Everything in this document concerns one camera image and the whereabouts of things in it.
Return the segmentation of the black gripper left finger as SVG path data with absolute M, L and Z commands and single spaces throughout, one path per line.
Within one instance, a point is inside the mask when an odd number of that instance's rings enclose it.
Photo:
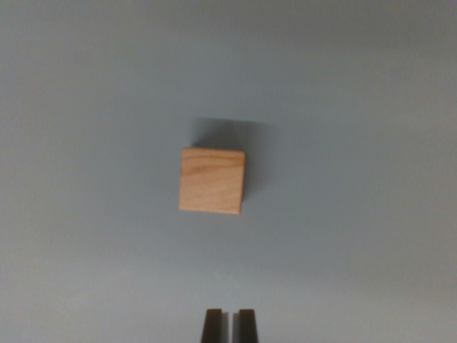
M 201 334 L 201 343 L 229 341 L 229 313 L 222 309 L 207 309 Z

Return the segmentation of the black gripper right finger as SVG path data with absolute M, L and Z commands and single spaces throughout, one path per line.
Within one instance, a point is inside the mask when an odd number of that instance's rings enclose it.
M 259 343 L 254 309 L 240 309 L 232 316 L 232 343 Z

